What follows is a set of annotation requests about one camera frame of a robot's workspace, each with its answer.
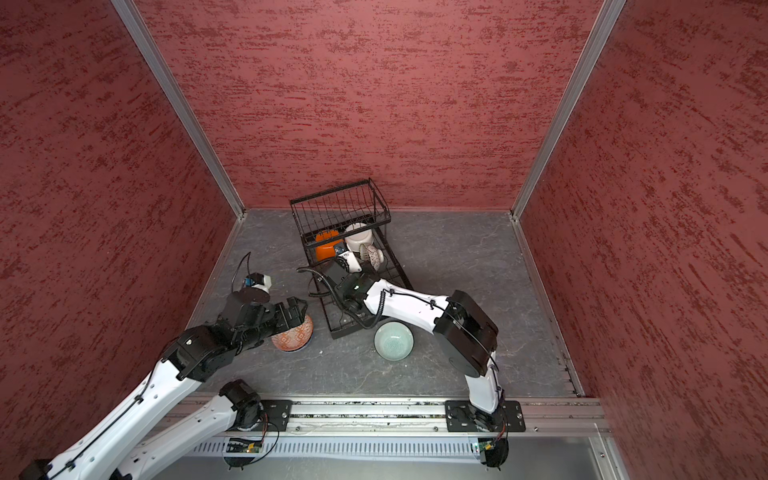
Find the pale green glazed bowl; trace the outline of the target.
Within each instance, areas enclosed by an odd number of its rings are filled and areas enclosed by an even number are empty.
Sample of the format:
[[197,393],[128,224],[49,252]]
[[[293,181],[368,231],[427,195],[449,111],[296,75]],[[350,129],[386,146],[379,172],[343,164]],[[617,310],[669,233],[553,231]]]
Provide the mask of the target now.
[[414,337],[405,324],[388,322],[377,329],[374,336],[374,347],[383,359],[398,362],[411,354],[414,347]]

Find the red white patterned bowl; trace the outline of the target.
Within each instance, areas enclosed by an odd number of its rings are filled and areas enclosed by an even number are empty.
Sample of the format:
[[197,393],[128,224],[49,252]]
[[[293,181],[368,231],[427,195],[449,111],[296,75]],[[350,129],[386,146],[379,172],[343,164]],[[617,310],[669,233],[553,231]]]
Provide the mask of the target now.
[[370,263],[374,271],[378,271],[384,264],[385,255],[382,250],[373,244],[364,244],[360,250],[361,258]]

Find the orange patterned bowl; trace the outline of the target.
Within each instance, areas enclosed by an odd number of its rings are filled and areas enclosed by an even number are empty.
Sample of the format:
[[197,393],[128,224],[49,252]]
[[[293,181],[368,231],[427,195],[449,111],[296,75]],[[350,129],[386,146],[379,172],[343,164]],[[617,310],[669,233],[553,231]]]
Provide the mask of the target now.
[[309,314],[298,327],[271,337],[273,345],[282,352],[295,352],[304,348],[314,334],[314,322]]

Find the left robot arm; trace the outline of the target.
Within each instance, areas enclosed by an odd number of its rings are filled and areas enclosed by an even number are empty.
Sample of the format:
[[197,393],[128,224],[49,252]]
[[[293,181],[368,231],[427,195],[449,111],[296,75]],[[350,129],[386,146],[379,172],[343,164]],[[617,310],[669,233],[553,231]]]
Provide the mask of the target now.
[[171,342],[150,374],[97,426],[53,459],[31,462],[23,479],[150,479],[208,437],[230,428],[271,427],[260,396],[243,380],[176,425],[149,432],[216,371],[265,339],[303,324],[307,303],[228,298],[217,321],[185,330]]

